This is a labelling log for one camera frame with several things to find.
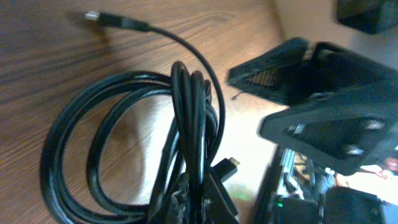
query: metal bolt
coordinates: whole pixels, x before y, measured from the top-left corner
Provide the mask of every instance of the metal bolt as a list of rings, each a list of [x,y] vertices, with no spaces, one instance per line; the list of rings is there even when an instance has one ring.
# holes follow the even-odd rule
[[[353,155],[353,156],[360,156],[363,154],[363,150],[359,149],[355,145],[348,145],[345,147],[345,151],[347,155]]]
[[[370,120],[366,123],[366,129],[368,130],[380,130],[384,128],[384,124],[380,121]]]

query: brown wooden surface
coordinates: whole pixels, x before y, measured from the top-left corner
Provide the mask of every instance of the brown wooden surface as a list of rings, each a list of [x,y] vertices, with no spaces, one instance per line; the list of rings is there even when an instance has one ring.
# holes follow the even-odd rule
[[[53,223],[40,194],[39,162],[47,131],[61,109],[90,84],[125,70],[169,73],[173,61],[204,72],[187,50],[156,34],[101,30],[82,12],[135,17],[187,39],[209,60],[222,83],[226,131],[215,162],[241,165],[226,182],[239,220],[246,222],[273,145],[257,136],[262,117],[282,107],[226,86],[228,69],[281,42],[268,0],[6,1],[0,8],[0,223]],[[65,176],[74,197],[102,211],[88,193],[90,141],[117,99],[95,108],[74,130]],[[170,98],[139,102],[118,123],[101,161],[106,193],[120,202],[147,203],[160,150],[173,116]]]

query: black cable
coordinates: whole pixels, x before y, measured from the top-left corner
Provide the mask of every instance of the black cable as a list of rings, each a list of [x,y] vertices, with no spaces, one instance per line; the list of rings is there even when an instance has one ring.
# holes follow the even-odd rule
[[[44,143],[40,163],[40,186],[47,207],[60,223],[146,223],[164,206],[178,181],[182,164],[187,165],[190,181],[189,220],[201,223],[203,175],[220,146],[224,131],[225,105],[220,84],[206,59],[192,45],[178,36],[149,24],[112,14],[89,12],[86,19],[103,26],[143,32],[156,32],[177,41],[191,51],[205,66],[213,81],[220,107],[220,120],[211,107],[211,87],[203,75],[190,75],[182,62],[172,66],[171,77],[154,72],[126,72],[101,80],[80,93],[59,114]],[[62,160],[68,138],[77,122],[102,101],[127,93],[107,114],[91,143],[86,174],[90,192],[96,202],[114,215],[103,215],[81,206],[67,189]],[[100,160],[107,138],[120,117],[136,102],[155,95],[171,95],[175,119],[172,121],[162,150],[160,166],[149,205],[128,205],[111,200],[100,182]],[[167,183],[172,159],[175,164]]]

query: wood grain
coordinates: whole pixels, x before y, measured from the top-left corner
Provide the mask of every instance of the wood grain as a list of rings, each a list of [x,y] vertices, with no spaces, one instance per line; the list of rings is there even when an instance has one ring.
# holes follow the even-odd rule
[[[268,0],[7,1],[0,9],[0,223],[53,223],[39,184],[47,131],[62,108],[94,82],[125,70],[168,74],[172,62],[205,71],[187,50],[156,34],[101,29],[83,12],[135,17],[187,39],[208,59],[226,98],[226,131],[215,162],[235,157],[239,172],[226,183],[246,222],[273,145],[257,136],[262,117],[283,109],[225,85],[228,69],[278,45],[280,30]],[[96,211],[85,182],[88,147],[118,99],[79,122],[65,154],[73,196]],[[173,117],[170,98],[139,102],[117,124],[101,161],[101,181],[114,200],[147,203],[160,150]]]

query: cable connector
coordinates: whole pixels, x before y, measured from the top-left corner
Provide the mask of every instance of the cable connector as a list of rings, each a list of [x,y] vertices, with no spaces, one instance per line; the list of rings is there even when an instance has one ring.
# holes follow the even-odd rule
[[[85,19],[96,21],[101,26],[117,27],[121,29],[131,29],[141,32],[149,32],[150,25],[147,22],[130,19],[124,16],[110,14],[106,12],[89,11],[85,14]]]
[[[232,175],[238,171],[238,162],[233,157],[229,159],[223,159],[221,162],[217,163],[213,168],[214,172],[218,176],[221,182],[228,180]]]

